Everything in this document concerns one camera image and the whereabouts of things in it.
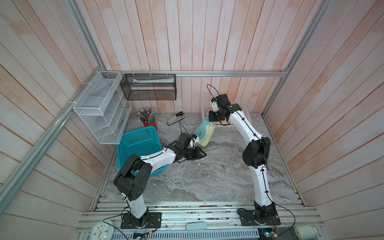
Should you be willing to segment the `pale green towel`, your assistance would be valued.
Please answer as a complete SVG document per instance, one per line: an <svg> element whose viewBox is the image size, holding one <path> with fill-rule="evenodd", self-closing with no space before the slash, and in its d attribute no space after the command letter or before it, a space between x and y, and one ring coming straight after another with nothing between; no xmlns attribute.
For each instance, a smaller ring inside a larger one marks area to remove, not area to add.
<svg viewBox="0 0 384 240"><path fill-rule="evenodd" d="M216 124L209 121L209 116L206 116L202 123L199 124L199 126L194 131L194 134L199 138L197 143L202 146L206 147L215 131Z"/></svg>

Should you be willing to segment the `white plastic basket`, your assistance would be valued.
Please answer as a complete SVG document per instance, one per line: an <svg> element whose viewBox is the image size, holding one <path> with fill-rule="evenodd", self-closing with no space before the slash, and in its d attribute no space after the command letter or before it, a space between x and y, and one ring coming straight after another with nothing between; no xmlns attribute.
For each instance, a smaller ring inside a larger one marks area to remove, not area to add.
<svg viewBox="0 0 384 240"><path fill-rule="evenodd" d="M247 106L243 104L242 102L237 102L237 104L242 108L243 113L245 114L245 118L252 123L251 116L249 114L249 111L247 109ZM202 119L204 120L207 116L205 116L205 111L212 111L211 102L206 102L201 104L201 113L202 113ZM225 125L223 126L220 122L214 122L216 125L215 131L236 131L237 128L233 125Z"/></svg>

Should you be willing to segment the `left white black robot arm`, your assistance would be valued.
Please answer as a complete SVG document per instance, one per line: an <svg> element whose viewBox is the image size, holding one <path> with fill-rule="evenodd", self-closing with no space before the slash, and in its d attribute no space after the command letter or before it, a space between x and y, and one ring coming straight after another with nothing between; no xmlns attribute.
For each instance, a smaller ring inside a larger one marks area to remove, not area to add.
<svg viewBox="0 0 384 240"><path fill-rule="evenodd" d="M149 209L143 198L151 173L183 161L199 160L207 154L197 146L198 137L181 133L161 151L148 156L133 154L128 157L114 179L114 185L128 203L129 212L123 214L123 223L143 228L149 221Z"/></svg>

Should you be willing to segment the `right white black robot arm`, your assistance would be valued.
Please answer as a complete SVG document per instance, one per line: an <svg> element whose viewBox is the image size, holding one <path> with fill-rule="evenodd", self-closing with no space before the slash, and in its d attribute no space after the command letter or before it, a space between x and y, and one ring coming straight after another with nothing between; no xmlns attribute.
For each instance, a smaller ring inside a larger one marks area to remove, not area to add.
<svg viewBox="0 0 384 240"><path fill-rule="evenodd" d="M212 110L209 111L210 122L226 121L236 127L247 144L242 158L249 167L255 189L255 222L261 225L276 214L276 207L270 196L267 181L267 159L269 158L271 141L263 137L246 118L238 104L231 104L227 95L218 95L211 99Z"/></svg>

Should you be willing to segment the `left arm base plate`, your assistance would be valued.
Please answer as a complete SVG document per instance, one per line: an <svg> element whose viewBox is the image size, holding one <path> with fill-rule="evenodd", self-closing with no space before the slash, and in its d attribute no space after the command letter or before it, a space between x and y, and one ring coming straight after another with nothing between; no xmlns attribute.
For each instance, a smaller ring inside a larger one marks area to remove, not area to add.
<svg viewBox="0 0 384 240"><path fill-rule="evenodd" d="M161 212L146 212L140 218L131 213L123 214L121 229L159 229L162 223Z"/></svg>

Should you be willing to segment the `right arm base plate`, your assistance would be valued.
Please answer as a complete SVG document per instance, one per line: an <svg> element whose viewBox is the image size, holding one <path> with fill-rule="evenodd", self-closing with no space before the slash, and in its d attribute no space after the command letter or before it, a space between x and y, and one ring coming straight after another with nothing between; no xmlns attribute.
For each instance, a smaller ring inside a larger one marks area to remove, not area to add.
<svg viewBox="0 0 384 240"><path fill-rule="evenodd" d="M279 226L281 225L280 217L267 216L262 214L260 210L246 210L243 208L237 209L237 214L240 217L242 226Z"/></svg>

